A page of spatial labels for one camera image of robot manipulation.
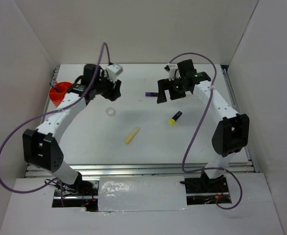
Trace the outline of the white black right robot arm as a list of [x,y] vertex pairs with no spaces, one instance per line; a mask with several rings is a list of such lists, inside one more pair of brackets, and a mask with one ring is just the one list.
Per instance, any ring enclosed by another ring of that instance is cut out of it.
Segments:
[[201,188],[211,192],[233,156],[247,145],[249,117],[233,109],[214,88],[211,78],[205,72],[197,72],[191,59],[177,65],[167,64],[165,70],[169,77],[158,80],[157,103],[167,101],[166,91],[171,100],[184,98],[186,92],[191,92],[206,106],[205,113],[211,113],[217,124],[212,137],[215,158],[202,171],[200,181]]

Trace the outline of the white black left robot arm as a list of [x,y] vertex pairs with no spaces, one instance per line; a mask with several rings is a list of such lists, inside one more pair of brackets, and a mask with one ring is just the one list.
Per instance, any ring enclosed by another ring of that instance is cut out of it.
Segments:
[[105,69],[86,64],[83,74],[68,88],[55,112],[36,129],[26,129],[23,133],[24,160],[61,180],[72,195],[79,195],[83,188],[92,188],[93,185],[84,181],[81,173],[64,161],[59,142],[74,118],[96,95],[110,101],[121,96],[121,81],[117,77],[122,72],[119,64],[109,64]]

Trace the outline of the blue ballpoint pen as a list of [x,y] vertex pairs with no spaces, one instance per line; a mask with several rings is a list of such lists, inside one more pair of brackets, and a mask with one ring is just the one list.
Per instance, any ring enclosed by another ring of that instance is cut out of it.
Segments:
[[59,91],[59,89],[56,87],[56,84],[57,84],[57,81],[56,81],[55,79],[53,79],[53,80],[49,83],[49,85],[50,85],[57,93],[59,93],[60,91]]

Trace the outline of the yellow black highlighter marker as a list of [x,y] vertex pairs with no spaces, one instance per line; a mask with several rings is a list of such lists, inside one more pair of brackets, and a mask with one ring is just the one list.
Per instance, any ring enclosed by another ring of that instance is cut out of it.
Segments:
[[168,124],[169,125],[174,125],[176,123],[176,121],[178,120],[178,118],[182,115],[181,111],[178,111],[169,121]]

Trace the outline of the pale yellow highlighter marker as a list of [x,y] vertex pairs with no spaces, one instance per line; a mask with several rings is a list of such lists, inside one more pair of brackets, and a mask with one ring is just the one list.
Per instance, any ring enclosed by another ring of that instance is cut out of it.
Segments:
[[138,134],[138,132],[140,131],[140,127],[135,127],[129,134],[128,136],[125,138],[124,143],[125,144],[129,144],[133,138]]

